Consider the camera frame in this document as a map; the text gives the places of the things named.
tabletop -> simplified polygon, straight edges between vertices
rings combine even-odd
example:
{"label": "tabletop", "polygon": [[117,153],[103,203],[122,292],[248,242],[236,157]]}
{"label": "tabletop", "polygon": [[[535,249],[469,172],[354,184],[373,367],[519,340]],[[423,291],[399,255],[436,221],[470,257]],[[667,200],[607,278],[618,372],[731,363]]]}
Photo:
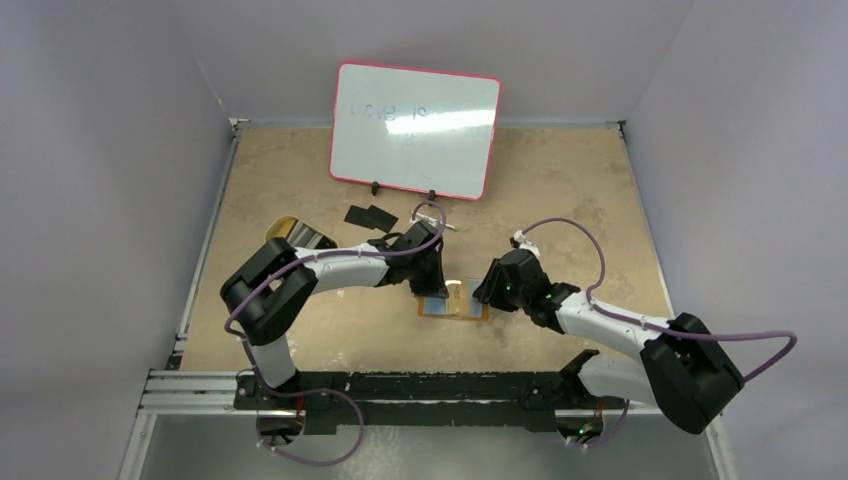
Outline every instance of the tabletop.
{"label": "tabletop", "polygon": [[[383,235],[344,223],[350,205],[376,205],[409,225],[420,194],[337,181],[329,174],[328,128],[252,127],[241,138],[226,185],[189,324],[180,369],[247,367],[240,344],[223,330],[224,281],[263,243],[278,218],[296,216],[338,241],[356,245]],[[498,129],[488,187],[479,201],[439,198],[448,222],[446,279],[482,278],[512,234],[552,216],[591,230],[607,259],[596,298],[649,315],[669,315],[656,254],[617,130]],[[429,211],[431,216],[438,216]],[[553,282],[583,288],[598,276],[598,256],[577,229],[562,223],[529,234]],[[486,322],[418,316],[406,284],[346,288],[309,299],[289,331],[302,370],[522,371],[559,370],[586,339],[535,326],[526,315],[491,310]]]}

gray wall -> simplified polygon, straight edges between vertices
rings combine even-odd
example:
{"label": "gray wall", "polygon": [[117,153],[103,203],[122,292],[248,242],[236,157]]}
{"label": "gray wall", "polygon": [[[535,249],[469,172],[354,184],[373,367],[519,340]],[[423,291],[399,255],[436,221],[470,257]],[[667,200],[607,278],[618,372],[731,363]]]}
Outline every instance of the gray wall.
{"label": "gray wall", "polygon": [[507,122],[624,119],[694,0],[172,0],[231,117],[329,122],[343,60],[496,75]]}
{"label": "gray wall", "polygon": [[[630,117],[678,310],[800,342],[725,423],[745,478],[848,478],[848,3],[699,0]],[[727,345],[750,370],[779,345]]]}
{"label": "gray wall", "polygon": [[160,0],[0,3],[0,472],[114,478],[228,148]]}

purple cable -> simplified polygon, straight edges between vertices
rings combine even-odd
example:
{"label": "purple cable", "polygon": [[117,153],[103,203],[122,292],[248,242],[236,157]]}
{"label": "purple cable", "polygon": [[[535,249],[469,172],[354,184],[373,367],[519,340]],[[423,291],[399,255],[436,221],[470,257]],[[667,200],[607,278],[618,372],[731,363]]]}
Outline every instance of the purple cable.
{"label": "purple cable", "polygon": [[[526,235],[528,232],[530,232],[534,228],[538,227],[539,225],[544,225],[546,223],[551,223],[551,222],[563,222],[563,223],[567,223],[571,226],[576,227],[581,232],[583,232],[587,237],[589,237],[589,240],[592,241],[592,245],[595,246],[595,250],[598,252],[598,259],[600,260],[600,263],[601,263],[601,273],[600,273],[600,275],[598,275],[598,280],[586,289],[586,300],[589,301],[589,305],[591,305],[595,310],[597,310],[599,313],[601,313],[602,315],[604,315],[606,317],[612,318],[614,320],[620,320],[622,322],[626,322],[626,323],[629,323],[631,325],[635,325],[635,326],[638,326],[638,327],[642,327],[642,322],[639,321],[638,319],[633,318],[633,317],[628,317],[626,315],[622,315],[622,314],[619,314],[619,313],[610,312],[609,310],[607,310],[603,307],[600,307],[593,302],[592,292],[594,292],[596,288],[600,287],[601,284],[604,282],[604,279],[606,278],[607,262],[606,262],[606,258],[604,257],[604,251],[601,248],[601,244],[598,243],[598,239],[595,238],[594,235],[592,235],[592,232],[590,232],[589,229],[587,229],[583,225],[581,225],[581,224],[577,223],[576,221],[571,220],[569,218],[552,217],[552,218],[546,218],[544,220],[539,220],[538,222],[536,222],[536,223],[530,225],[529,227],[525,228],[524,230],[522,230],[521,234]],[[788,340],[786,342],[786,345],[783,346],[783,348],[781,348],[771,358],[766,360],[762,365],[755,368],[749,374],[747,374],[747,375],[745,375],[745,377],[743,377],[745,382],[750,382],[751,380],[753,380],[754,378],[759,376],[761,373],[763,373],[766,370],[768,370],[769,368],[771,368],[775,363],[777,363],[781,358],[785,357],[786,354],[788,354],[793,348],[795,348],[795,344],[798,343],[798,336],[795,334],[795,332],[791,332],[789,330],[774,330],[774,331],[759,332],[759,333],[739,333],[739,334],[729,334],[729,335],[724,334],[724,335],[721,335],[721,334],[678,332],[678,331],[675,331],[675,330],[671,330],[669,328],[660,327],[659,325],[653,325],[653,324],[650,324],[650,323],[646,323],[644,326],[645,326],[645,328],[648,328],[648,329],[653,330],[655,332],[664,333],[666,335],[671,335],[673,337],[682,338],[684,340],[699,340],[699,341],[708,341],[708,342],[747,342],[747,341],[751,341],[751,340],[766,340],[766,339],[770,339],[770,338],[787,338]],[[601,438],[599,438],[595,442],[592,442],[591,444],[587,444],[587,446],[596,447],[598,445],[605,443],[607,440],[609,440],[609,438],[613,434],[615,434],[615,432],[618,431],[619,427],[621,427],[621,424],[622,424],[624,418],[626,417],[626,415],[627,415],[627,408],[625,407],[621,416],[618,418],[618,421],[615,423],[613,428],[610,429],[610,432],[608,434],[602,436]]]}
{"label": "purple cable", "polygon": [[247,297],[245,297],[245,299],[233,310],[233,312],[227,318],[227,321],[224,323],[224,330],[231,335],[235,335],[236,337],[238,337],[241,340],[242,347],[244,348],[244,353],[245,353],[245,355],[247,355],[248,361],[250,362],[250,365],[251,365],[250,369],[253,370],[254,376],[259,381],[259,384],[262,386],[263,390],[265,390],[266,393],[268,393],[271,396],[278,397],[278,398],[295,398],[295,397],[303,397],[303,396],[306,396],[306,395],[315,395],[315,394],[319,394],[319,393],[335,395],[335,396],[341,398],[342,400],[346,401],[347,403],[349,403],[353,407],[353,410],[356,412],[356,416],[359,420],[359,435],[357,436],[356,442],[353,444],[353,447],[351,447],[351,449],[348,450],[347,453],[345,453],[341,457],[336,458],[334,460],[326,460],[326,461],[311,460],[311,459],[308,459],[308,458],[303,458],[303,457],[299,457],[297,455],[293,455],[291,453],[286,452],[285,450],[280,450],[280,449],[276,448],[275,446],[269,444],[264,439],[262,439],[261,431],[259,429],[259,419],[257,419],[256,433],[257,433],[257,436],[259,436],[259,444],[261,446],[265,447],[266,449],[270,450],[273,453],[276,453],[276,454],[281,455],[285,458],[288,458],[289,460],[294,460],[295,462],[302,463],[304,465],[309,465],[309,466],[313,466],[313,467],[329,467],[329,466],[332,466],[332,465],[337,465],[337,464],[347,460],[348,458],[350,458],[350,456],[353,455],[354,452],[356,452],[356,450],[362,444],[362,438],[365,436],[365,418],[362,415],[362,410],[359,408],[359,405],[356,404],[356,401],[354,401],[352,398],[350,398],[350,396],[348,396],[348,395],[346,395],[346,394],[344,394],[344,393],[342,393],[338,390],[331,390],[331,389],[328,389],[328,388],[319,388],[319,389],[315,389],[315,390],[306,390],[306,391],[303,391],[303,392],[293,392],[293,393],[280,393],[280,392],[274,390],[273,387],[268,385],[268,382],[265,381],[265,379],[262,377],[262,374],[259,372],[259,369],[256,367],[256,360],[254,359],[253,353],[251,353],[250,348],[247,345],[247,336],[244,333],[233,329],[233,327],[232,327],[233,322],[236,320],[236,318],[238,318],[239,315],[241,315],[241,312],[244,311],[244,309],[247,307],[247,304],[250,303],[254,298],[256,298],[259,295],[260,292],[262,292],[264,289],[268,288],[268,286],[271,285],[271,282],[282,278],[283,275],[288,273],[290,270],[292,270],[295,267],[298,267],[300,265],[303,265],[304,263],[311,262],[313,260],[318,260],[320,258],[341,257],[341,256],[363,256],[363,257],[380,257],[380,258],[403,257],[403,256],[406,256],[406,255],[412,255],[414,253],[418,253],[422,250],[426,250],[426,249],[432,247],[433,245],[436,244],[436,242],[438,242],[442,238],[442,234],[445,231],[445,225],[447,224],[447,213],[445,212],[445,209],[442,208],[442,206],[439,205],[438,203],[433,202],[433,201],[424,201],[424,202],[421,202],[418,205],[416,205],[415,209],[412,211],[412,218],[415,218],[415,214],[418,213],[418,210],[421,207],[423,207],[424,205],[430,205],[431,207],[435,207],[435,208],[439,209],[439,213],[441,214],[442,219],[441,219],[441,222],[439,222],[439,225],[437,227],[436,235],[433,238],[431,238],[429,241],[425,242],[423,245],[419,245],[415,248],[411,248],[409,250],[402,250],[402,251],[399,251],[399,252],[362,252],[362,251],[359,251],[359,250],[328,250],[326,252],[319,252],[315,255],[309,255],[309,256],[306,256],[306,257],[303,257],[303,258],[299,258],[299,259],[295,260],[294,262],[291,262],[291,263],[285,265],[283,268],[277,270],[273,274],[269,275],[268,278],[265,279],[265,281],[260,283],[258,287],[256,287],[252,292],[250,292],[250,294]]}

